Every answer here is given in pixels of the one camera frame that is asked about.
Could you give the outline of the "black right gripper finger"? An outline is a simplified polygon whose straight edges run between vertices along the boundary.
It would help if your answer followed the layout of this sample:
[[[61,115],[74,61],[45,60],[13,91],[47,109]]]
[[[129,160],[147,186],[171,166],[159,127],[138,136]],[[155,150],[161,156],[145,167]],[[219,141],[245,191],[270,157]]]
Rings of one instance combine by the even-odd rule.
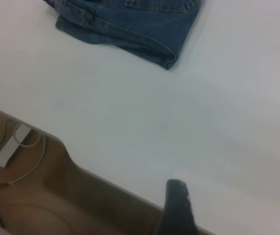
[[[195,224],[188,188],[185,182],[170,179],[166,183],[163,213],[156,235],[195,235]]]

